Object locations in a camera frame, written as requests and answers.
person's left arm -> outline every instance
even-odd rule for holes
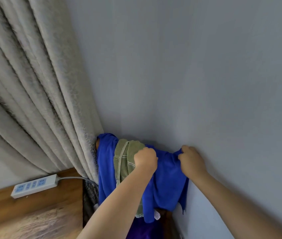
[[[126,238],[142,194],[158,166],[152,148],[137,152],[134,161],[135,169],[100,205],[77,239]]]

green garment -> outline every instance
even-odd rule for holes
[[[115,147],[115,156],[113,157],[113,165],[115,168],[115,177],[117,186],[134,170],[134,155],[145,145],[139,141],[128,141],[120,139]],[[119,160],[121,157],[120,172],[118,174]],[[142,200],[139,204],[136,217],[143,217]]]

fist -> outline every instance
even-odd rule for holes
[[[182,146],[182,154],[178,156],[181,161],[181,170],[192,181],[207,173],[203,158],[194,147]]]
[[[154,173],[158,167],[158,158],[153,148],[143,148],[134,155],[136,168],[143,168]]]

wooden surface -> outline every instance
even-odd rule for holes
[[[59,177],[79,176],[75,169]],[[82,180],[13,199],[14,186],[0,190],[0,239],[75,239],[82,230]]]

electrical outlet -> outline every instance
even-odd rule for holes
[[[54,174],[47,177],[35,179],[32,181],[28,181],[26,183],[21,183],[19,185],[15,185],[11,197],[20,198],[26,195],[30,195],[36,192],[40,192],[43,190],[47,190],[58,185],[59,177]]]

